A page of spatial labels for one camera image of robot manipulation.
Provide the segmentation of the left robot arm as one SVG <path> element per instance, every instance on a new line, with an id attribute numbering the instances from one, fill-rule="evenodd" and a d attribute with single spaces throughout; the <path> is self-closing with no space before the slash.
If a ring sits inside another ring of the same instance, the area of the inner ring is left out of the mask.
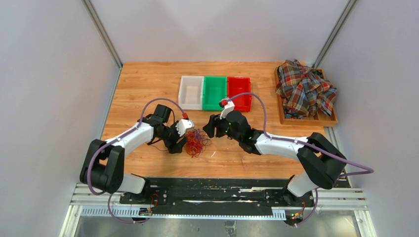
<path id="1" fill-rule="evenodd" d="M 108 140 L 93 140 L 85 156 L 80 181 L 95 195 L 115 192 L 132 193 L 139 204 L 151 199 L 150 182 L 125 172 L 125 158 L 139 146 L 162 141 L 170 154 L 181 153 L 185 134 L 194 128 L 187 114 L 168 126 L 172 109 L 158 104 L 152 114 L 139 119 L 130 129 Z"/>

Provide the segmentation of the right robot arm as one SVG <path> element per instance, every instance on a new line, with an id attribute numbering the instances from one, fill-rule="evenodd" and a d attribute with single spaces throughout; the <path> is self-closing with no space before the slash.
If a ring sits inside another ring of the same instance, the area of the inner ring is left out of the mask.
<path id="1" fill-rule="evenodd" d="M 211 115 L 203 130 L 210 138 L 227 136 L 237 141 L 249 154 L 278 155 L 299 161 L 304 171 L 292 176 L 282 192 L 283 201 L 290 206 L 316 188 L 330 190 L 346 166 L 344 155 L 322 134 L 314 132 L 309 137 L 292 138 L 264 133 L 252 128 L 239 111 L 224 118 Z"/>

